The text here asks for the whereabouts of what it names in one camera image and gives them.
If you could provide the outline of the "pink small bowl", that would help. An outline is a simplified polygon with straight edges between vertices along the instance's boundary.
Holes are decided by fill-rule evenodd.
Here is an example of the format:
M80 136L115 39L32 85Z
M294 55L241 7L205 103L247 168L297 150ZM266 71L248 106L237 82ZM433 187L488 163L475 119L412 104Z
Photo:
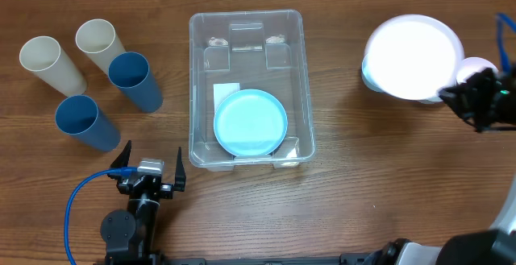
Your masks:
M497 67L490 61L480 57L468 57L461 61L458 72L456 74L456 83L462 84L467 81L473 74L482 72L486 68L491 68L498 73Z

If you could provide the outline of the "grey small bowl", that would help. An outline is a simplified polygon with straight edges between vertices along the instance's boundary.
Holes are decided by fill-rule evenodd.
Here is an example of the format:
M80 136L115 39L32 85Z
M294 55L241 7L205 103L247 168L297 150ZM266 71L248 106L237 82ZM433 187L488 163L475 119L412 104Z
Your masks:
M434 97L429 97L429 98L426 98L426 99L418 100L418 102L420 102L422 104L427 104L427 105L441 103L442 101L443 100L440 97L438 97L438 96L434 96Z

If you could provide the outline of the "light blue small bowl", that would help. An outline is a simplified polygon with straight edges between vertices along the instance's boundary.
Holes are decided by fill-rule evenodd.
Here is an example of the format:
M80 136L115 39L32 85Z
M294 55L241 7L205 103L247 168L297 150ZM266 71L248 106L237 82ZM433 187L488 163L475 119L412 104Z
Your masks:
M372 91L383 93L383 90L377 86L376 82L371 78L368 70L368 56L365 55L361 65L361 77L364 84Z

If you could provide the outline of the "light blue plate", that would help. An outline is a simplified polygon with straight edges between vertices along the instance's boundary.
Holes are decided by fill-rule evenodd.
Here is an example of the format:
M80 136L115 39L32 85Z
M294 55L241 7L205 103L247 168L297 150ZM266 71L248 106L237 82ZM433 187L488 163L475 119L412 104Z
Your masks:
M268 155L288 130L284 106L271 93L242 89L226 97L214 114L214 136L237 157Z

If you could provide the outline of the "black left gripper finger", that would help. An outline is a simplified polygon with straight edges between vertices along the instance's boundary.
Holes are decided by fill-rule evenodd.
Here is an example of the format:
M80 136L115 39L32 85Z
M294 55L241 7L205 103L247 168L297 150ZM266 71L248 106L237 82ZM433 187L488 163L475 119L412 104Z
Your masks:
M117 156L117 158L112 162L110 168L125 168L128 166L129 159L131 154L131 140L127 141L126 146L123 148L122 152Z
M184 192L186 186L186 174L184 164L182 162L181 147L177 151L177 161L175 168L174 190Z

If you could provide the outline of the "white plate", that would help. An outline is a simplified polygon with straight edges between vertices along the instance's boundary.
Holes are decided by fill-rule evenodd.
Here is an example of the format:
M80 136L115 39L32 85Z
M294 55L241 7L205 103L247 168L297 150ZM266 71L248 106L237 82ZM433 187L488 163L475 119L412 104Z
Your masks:
M418 101L456 84L464 47L457 34L439 20L404 14L374 30L365 55L371 78L383 93Z

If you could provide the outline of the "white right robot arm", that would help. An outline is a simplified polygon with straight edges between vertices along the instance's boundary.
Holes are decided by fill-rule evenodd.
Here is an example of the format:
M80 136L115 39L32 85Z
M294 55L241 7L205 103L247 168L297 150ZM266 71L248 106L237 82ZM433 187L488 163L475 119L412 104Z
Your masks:
M515 67L486 68L464 83L443 88L439 98L475 132L515 130ZM514 264L515 184L488 230L457 235L443 246L422 246L404 238L369 254L365 264Z

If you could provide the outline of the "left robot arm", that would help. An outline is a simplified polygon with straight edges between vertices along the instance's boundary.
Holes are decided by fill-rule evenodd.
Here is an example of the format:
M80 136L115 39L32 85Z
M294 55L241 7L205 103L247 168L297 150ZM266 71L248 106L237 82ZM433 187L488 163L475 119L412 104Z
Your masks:
M163 265L167 258L152 248L160 201L183 192L186 185L181 151L177 152L174 182L165 183L164 161L142 159L129 168L131 142L111 164L107 175L116 181L118 191L128 196L127 207L108 213L102 220L100 235L106 244L105 264Z

